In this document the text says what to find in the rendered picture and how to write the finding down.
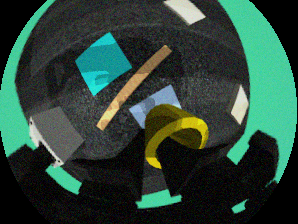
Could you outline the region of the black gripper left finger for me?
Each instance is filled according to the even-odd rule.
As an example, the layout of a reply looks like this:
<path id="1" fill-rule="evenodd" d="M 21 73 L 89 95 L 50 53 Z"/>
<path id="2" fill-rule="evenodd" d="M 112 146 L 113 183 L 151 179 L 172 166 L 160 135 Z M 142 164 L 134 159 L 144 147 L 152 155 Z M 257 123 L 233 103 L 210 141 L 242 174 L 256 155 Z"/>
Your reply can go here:
<path id="1" fill-rule="evenodd" d="M 136 198 L 134 201 L 141 202 L 146 151 L 144 139 L 145 131 L 141 128 L 128 147 L 112 159 L 73 159 L 69 164 L 82 180 L 129 186 L 130 192 Z"/>

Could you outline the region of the beige flat box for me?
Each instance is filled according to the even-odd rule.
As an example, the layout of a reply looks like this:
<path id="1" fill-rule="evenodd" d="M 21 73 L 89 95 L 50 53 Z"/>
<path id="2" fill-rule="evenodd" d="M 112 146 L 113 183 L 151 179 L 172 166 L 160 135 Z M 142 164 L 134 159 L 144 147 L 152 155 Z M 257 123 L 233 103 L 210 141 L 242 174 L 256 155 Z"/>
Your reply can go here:
<path id="1" fill-rule="evenodd" d="M 230 96 L 229 103 L 227 103 L 226 112 L 229 113 L 230 117 L 233 117 L 235 123 L 241 124 L 241 120 L 245 117 L 247 97 L 239 84 L 234 85 L 233 91 L 233 95 Z"/>

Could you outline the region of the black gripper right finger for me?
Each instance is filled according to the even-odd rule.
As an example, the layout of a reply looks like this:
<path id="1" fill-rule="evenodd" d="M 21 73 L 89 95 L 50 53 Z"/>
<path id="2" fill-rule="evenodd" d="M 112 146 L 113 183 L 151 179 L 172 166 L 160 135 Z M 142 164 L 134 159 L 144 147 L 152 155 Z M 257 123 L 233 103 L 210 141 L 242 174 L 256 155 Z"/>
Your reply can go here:
<path id="1" fill-rule="evenodd" d="M 172 137 L 166 136 L 157 148 L 157 157 L 160 161 L 170 198 L 180 196 L 180 190 L 189 183 L 198 169 L 229 155 L 230 144 L 220 144 L 217 147 L 192 149 Z"/>

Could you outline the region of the tan flat bar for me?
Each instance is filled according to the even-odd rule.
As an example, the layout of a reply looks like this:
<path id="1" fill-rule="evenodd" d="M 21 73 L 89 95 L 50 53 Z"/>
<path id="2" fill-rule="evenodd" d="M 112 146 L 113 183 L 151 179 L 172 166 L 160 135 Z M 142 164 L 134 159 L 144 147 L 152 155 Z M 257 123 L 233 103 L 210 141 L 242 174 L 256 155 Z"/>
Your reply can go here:
<path id="1" fill-rule="evenodd" d="M 152 57 L 150 57 L 150 59 L 146 60 L 146 63 L 142 65 L 142 67 L 138 69 L 132 77 L 130 77 L 128 83 L 126 83 L 125 87 L 121 89 L 121 92 L 114 97 L 112 103 L 110 103 L 108 109 L 104 112 L 104 115 L 102 115 L 101 119 L 98 120 L 96 127 L 104 131 L 106 125 L 109 125 L 110 120 L 112 120 L 113 116 L 120 111 L 122 104 L 129 99 L 130 95 L 136 91 L 138 85 L 144 83 L 145 77 L 149 76 L 150 73 L 157 68 L 157 65 L 162 63 L 162 61 L 164 61 L 170 53 L 172 53 L 172 49 L 166 47 L 165 44 L 160 51 L 157 51 Z"/>

